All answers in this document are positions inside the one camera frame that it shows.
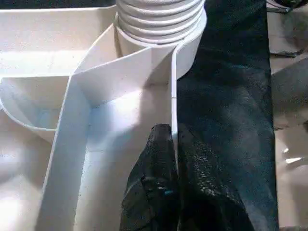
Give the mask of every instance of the white surface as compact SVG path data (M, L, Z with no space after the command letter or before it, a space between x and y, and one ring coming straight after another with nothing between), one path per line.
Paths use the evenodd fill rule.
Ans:
M86 51L2 52L0 77L70 76Z
M52 142L67 77L2 78L0 100L16 123Z
M0 77L70 76L115 13L115 6L0 10Z
M0 111L0 231L34 229L50 151Z

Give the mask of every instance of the plastic compartment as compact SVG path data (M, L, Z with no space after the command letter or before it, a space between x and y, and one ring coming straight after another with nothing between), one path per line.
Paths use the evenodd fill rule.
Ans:
M116 22L94 43L68 81L38 231L118 230L127 177L151 128L171 124L176 139L176 80L193 63L205 13L201 22L177 44L146 47ZM101 44L112 37L104 60Z
M68 77L3 78L3 110L16 123L52 142Z
M116 6L1 10L0 77L70 76L115 13Z
M0 110L0 230L36 224L51 144Z

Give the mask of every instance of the black fabric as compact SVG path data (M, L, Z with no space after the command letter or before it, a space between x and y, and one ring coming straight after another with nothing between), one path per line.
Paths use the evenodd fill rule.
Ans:
M131 171L122 202L121 231L176 231L180 213L171 128L160 124Z
M183 214L183 227L198 220L208 227L224 215L225 229L218 230L251 230L248 220L241 228L237 223L247 213L256 231L278 230L265 3L206 1L208 24L177 86L178 122L198 138L192 145L180 130L184 211L192 211Z

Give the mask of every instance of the threaded white pipe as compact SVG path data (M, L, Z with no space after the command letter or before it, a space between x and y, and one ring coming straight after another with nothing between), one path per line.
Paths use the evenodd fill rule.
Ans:
M116 0L118 23L130 37L154 44L179 41L197 27L205 0Z

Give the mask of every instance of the white divider wall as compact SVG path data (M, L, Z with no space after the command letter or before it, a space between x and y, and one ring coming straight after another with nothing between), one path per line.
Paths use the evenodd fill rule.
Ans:
M69 79L60 117L43 189L38 231L73 230L87 145L90 104L72 78Z

